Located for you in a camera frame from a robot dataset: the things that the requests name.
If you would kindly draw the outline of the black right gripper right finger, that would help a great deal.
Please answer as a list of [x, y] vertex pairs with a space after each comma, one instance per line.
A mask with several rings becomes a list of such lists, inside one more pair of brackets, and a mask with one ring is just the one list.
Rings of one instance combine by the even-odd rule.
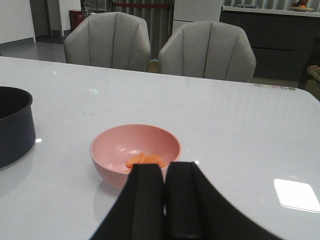
[[194, 162], [173, 162], [165, 178], [167, 240], [276, 240], [234, 207]]

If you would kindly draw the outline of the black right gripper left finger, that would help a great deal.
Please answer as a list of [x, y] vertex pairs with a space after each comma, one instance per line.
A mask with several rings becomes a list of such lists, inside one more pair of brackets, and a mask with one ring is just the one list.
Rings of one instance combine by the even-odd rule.
[[164, 181], [157, 164], [135, 164], [92, 240], [161, 240]]

